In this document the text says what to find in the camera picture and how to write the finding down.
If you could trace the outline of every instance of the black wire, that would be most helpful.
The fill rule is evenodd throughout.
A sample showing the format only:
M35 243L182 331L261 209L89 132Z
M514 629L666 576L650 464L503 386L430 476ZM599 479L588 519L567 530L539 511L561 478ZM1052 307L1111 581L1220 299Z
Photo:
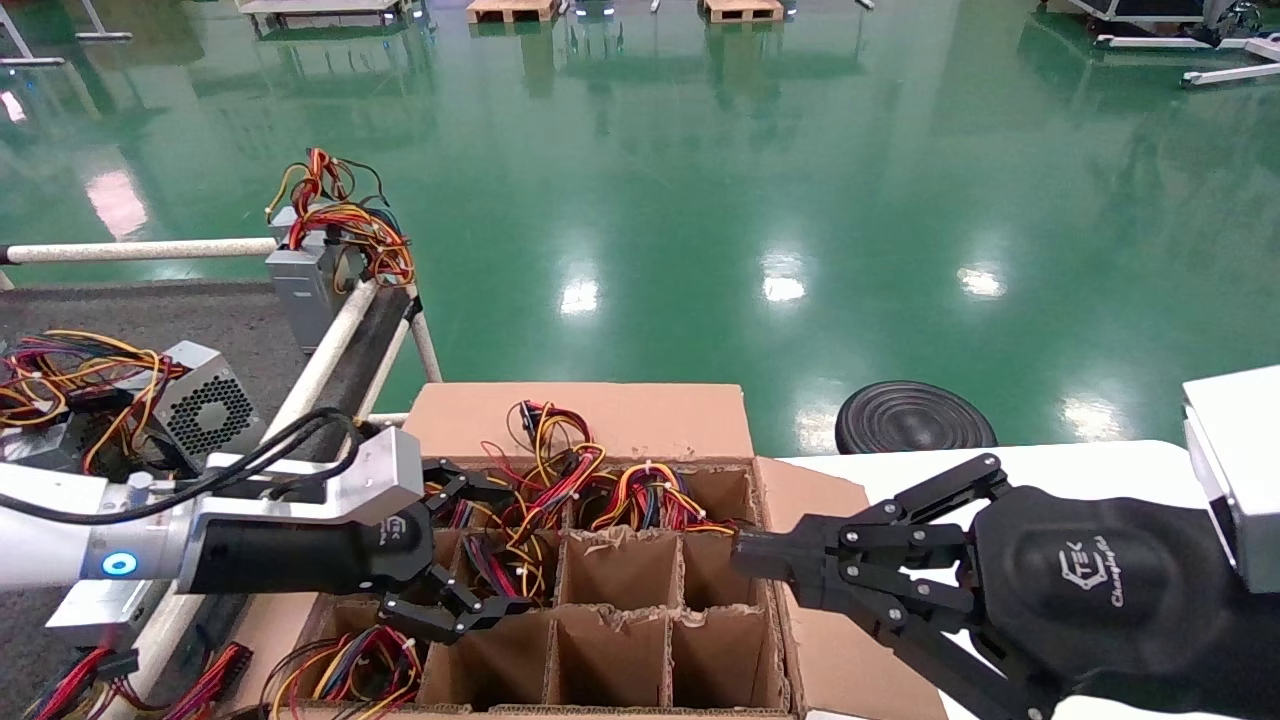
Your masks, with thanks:
M366 165L364 163L357 163L355 160L348 160L346 158L334 158L334 160L338 160L339 163L346 163L348 165L356 165L357 168L361 168L361 169L365 169L365 170L369 170L370 173L372 173L374 182L378 183L378 197L383 201L383 205L387 205L388 208L392 206L392 204L387 201L387 196L383 193L383 176L378 174L378 170L370 168L369 165ZM356 186L355 179L352 179L351 184L352 184L352 190L355 190L355 186Z
M351 420L351 418L347 418L346 415L340 415L338 418L334 418L333 420L337 421L339 425L342 425L342 429L347 433L347 437L351 438L351 450L348 450L347 455L351 456L351 460L353 462L355 461L355 452L353 452L353 450L356 448L357 445L360 445L361 442L365 441L365 437L362 434L360 434L360 429L356 428L356 423L353 423ZM296 450L297 446L300 446L303 442L306 442L306 439L307 438L303 437L300 433L297 436L297 438L294 438L294 443L296 443L294 447L291 447L288 452L292 452L293 450ZM271 500L279 500L279 498L284 497L285 495L293 492L294 489L297 489L297 488L300 488L302 486L324 483L329 478L333 478L335 475L339 475L339 474L344 473L347 470L347 468L351 468L351 462L347 462L346 465L343 465L343 462L339 462L338 465L334 465L333 468L329 468L328 470L321 470L319 473L312 473L310 475L298 475L296 478L291 478L288 480L284 480L284 482L276 484L276 487L271 488L271 491L266 495L266 497L269 497Z
M200 480L165 498L152 502L151 505L143 505L141 507L131 507L120 512L84 515L79 512L64 512L61 510L52 510L42 505L35 505L23 500L18 500L17 497L0 495L0 507L6 507L15 512L22 512L23 515L40 518L41 520L49 520L51 523L64 523L68 525L115 525L118 523L129 523L132 520L150 518L151 515L157 515L169 509L177 507L183 502L195 500L200 495L204 495L206 492L220 491L236 483L243 482L257 473L261 473L265 468L268 468L276 460L280 460L289 452L297 450L316 432L316 429L319 429L325 423L338 423L343 427L343 429L348 430L349 436L352 436L352 443L347 451L347 455L337 465L334 465L328 470L324 470L323 473L294 478L293 480L289 480L289 483L292 483L296 487L297 484L311 482L314 478L323 477L324 479L328 479L339 473L346 471L356 462L358 445L364 438L361 437L360 430L357 430L355 424L351 421L351 418L346 416L342 411L334 407L319 407L298 418L297 420L289 423L289 425L285 427L283 430L273 436L270 439L268 439L257 448L255 448L252 452L244 455L236 462L218 470L216 473L209 475L204 480ZM275 447L279 446L282 442L284 443L284 446L280 447L279 450L275 450Z
M275 664L275 667L271 667L271 671L266 674L266 682L262 683L262 691L257 696L259 720L269 720L266 716L266 710L268 710L266 692L271 688L271 683L275 682L276 676L282 675L284 670L293 662L297 662L298 660L306 657L307 653L315 652L317 650L328 650L338 644L338 642L339 642L338 638L315 641L282 657L280 661Z

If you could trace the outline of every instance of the green epoxy floor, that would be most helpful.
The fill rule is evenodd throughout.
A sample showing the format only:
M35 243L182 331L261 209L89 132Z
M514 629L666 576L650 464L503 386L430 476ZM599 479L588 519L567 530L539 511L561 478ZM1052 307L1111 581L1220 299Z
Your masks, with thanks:
M621 0L499 36L463 4L257 41L230 0L99 0L137 37L81 47L74 0L6 3L73 70L0 77L4 241L260 236L320 145L381 170L448 380L740 383L774 456L833 452L840 402L904 378L1009 445L1176 442L1181 380L1280 359L1280 81L1178 87L1239 55L1092 54L1032 0L760 28ZM406 352L379 410L420 383Z

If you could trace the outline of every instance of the blue indicator light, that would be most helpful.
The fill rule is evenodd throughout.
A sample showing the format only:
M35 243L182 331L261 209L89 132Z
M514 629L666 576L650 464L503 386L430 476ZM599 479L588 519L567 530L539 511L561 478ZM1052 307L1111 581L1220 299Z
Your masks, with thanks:
M102 560L102 571L108 575L128 575L138 569L138 559L128 552L113 552Z

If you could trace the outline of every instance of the cardboard box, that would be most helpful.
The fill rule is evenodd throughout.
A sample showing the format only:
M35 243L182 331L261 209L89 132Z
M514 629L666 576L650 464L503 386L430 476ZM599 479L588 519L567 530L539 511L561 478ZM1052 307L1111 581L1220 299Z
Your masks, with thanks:
M424 456L489 469L480 447L502 447L532 466L506 427L521 400L582 415L609 451L607 465L676 466L712 519L788 530L805 512L852 515L861 488L755 457L741 389L704 384L448 383L426 386L404 429ZM458 542L483 529L436 534L439 562L461 577ZM728 565L732 538L667 530L603 533L566 528L544 573L547 609L508 618L453 646L431 646L416 703L388 717L486 720L556 715L785 717L812 710L869 720L946 720L937 691L845 616L796 606L782 584L742 578ZM266 673L294 647L374 621L358 597L252 600L236 639L253 667L224 708L257 702ZM321 720L334 707L300 716Z

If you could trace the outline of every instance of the black round base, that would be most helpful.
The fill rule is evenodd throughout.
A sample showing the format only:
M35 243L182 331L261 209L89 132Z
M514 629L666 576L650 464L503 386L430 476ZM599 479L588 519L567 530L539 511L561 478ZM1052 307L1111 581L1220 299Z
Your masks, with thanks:
M841 455L995 446L996 432L977 407L928 383L869 384L851 395L836 416Z

